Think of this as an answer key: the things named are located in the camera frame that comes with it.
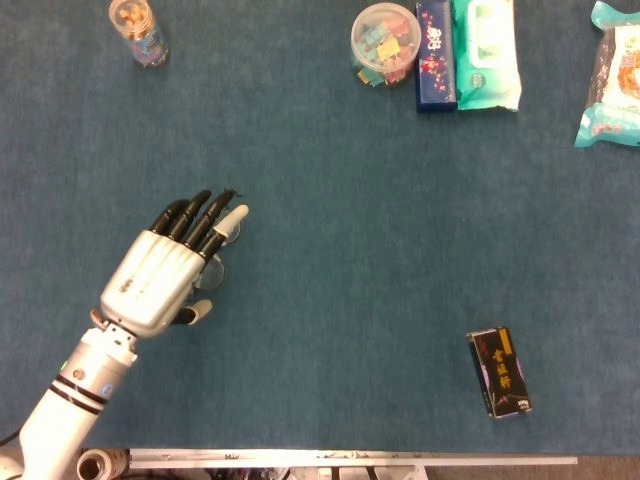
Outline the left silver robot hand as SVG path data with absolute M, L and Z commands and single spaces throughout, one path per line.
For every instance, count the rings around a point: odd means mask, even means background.
M 100 308 L 108 321 L 136 337 L 153 337 L 173 323 L 201 272 L 248 216 L 227 210 L 236 191 L 202 190 L 167 205 L 142 230 L 108 281 Z

